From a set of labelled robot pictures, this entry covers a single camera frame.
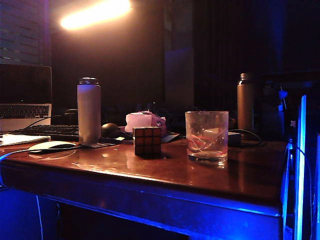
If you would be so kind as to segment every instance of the desk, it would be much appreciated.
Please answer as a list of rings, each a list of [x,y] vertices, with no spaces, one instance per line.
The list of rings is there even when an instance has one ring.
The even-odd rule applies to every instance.
[[[2,154],[29,145],[1,147]],[[93,211],[204,239],[283,237],[286,143],[229,148],[223,167],[188,160],[184,139],[162,144],[161,157],[114,145],[1,162],[8,187]]]

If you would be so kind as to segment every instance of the pink bag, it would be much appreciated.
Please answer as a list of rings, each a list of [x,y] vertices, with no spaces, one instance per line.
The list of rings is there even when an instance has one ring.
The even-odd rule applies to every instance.
[[[161,128],[161,135],[167,134],[166,118],[159,117],[151,111],[139,111],[128,114],[125,117],[126,126],[124,131],[132,133],[133,127],[150,127],[155,126]]]

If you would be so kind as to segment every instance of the glass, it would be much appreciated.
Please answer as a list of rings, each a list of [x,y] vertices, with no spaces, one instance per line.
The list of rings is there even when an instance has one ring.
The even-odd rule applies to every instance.
[[[228,111],[187,111],[185,129],[188,158],[222,164],[228,159]]]

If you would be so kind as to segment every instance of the laptop keyboard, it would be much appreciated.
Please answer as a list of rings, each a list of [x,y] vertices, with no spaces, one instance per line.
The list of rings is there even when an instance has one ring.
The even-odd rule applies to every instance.
[[[0,119],[42,119],[48,115],[48,105],[0,105]]]
[[[51,136],[52,140],[73,141],[79,140],[79,128],[77,125],[34,125],[13,131],[15,134]]]

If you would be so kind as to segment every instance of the white mouse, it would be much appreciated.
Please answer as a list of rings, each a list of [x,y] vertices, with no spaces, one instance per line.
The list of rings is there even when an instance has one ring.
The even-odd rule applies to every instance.
[[[76,146],[75,143],[71,143],[68,141],[46,141],[46,142],[41,142],[29,147],[29,150],[37,150],[37,151],[31,151],[31,153],[40,154],[40,153],[54,152],[54,149],[67,150],[70,148],[74,148],[75,146]]]

